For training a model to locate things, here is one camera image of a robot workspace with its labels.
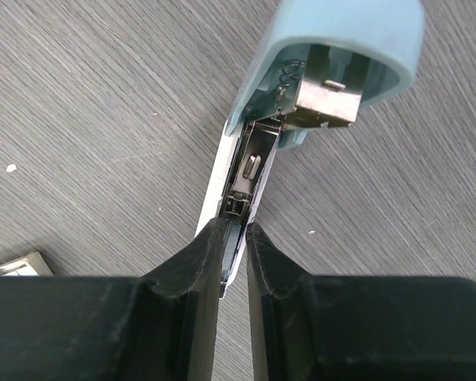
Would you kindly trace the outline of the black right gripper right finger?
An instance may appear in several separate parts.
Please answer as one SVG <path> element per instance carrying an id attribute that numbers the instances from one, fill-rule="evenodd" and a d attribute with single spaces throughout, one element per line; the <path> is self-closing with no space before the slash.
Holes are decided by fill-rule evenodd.
<path id="1" fill-rule="evenodd" d="M 248 226 L 257 380 L 476 380 L 476 282 L 313 275 Z"/>

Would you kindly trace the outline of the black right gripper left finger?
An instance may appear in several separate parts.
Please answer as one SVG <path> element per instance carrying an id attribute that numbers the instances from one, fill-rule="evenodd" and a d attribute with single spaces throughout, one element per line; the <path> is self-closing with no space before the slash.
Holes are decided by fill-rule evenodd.
<path id="1" fill-rule="evenodd" d="M 209 380 L 225 220 L 141 277 L 0 277 L 0 380 Z"/>

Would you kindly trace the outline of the staples tray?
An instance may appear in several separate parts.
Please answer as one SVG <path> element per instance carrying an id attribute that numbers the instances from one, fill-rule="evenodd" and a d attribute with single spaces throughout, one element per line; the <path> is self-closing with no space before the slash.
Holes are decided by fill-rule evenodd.
<path id="1" fill-rule="evenodd" d="M 29 254 L 0 265 L 0 276 L 50 276 L 52 270 L 40 252 Z"/>

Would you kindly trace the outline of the staple strip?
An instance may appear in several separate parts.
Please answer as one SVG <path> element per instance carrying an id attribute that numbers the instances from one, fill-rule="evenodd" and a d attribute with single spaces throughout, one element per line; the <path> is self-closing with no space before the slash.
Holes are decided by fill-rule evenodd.
<path id="1" fill-rule="evenodd" d="M 241 224 L 232 223 L 228 230 L 227 241 L 225 245 L 225 254 L 222 261 L 222 280 L 226 282 L 232 272 L 232 266 L 236 254 L 236 247 L 238 245 L 241 233 Z"/>

